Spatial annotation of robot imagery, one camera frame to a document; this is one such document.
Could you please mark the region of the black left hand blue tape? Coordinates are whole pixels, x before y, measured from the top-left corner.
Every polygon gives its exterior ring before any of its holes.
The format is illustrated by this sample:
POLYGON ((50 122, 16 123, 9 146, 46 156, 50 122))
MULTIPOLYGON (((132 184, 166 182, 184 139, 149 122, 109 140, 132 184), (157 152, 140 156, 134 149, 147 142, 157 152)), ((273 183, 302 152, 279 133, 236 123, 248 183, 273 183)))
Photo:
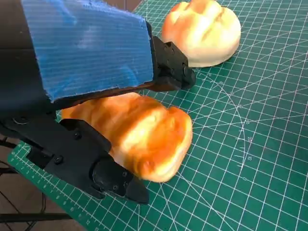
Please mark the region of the black left hand blue tape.
POLYGON ((74 187, 149 202, 141 180, 110 156, 87 122, 56 111, 139 89, 189 89, 195 73, 142 17, 100 0, 0 3, 0 132, 30 145, 27 159, 74 187))

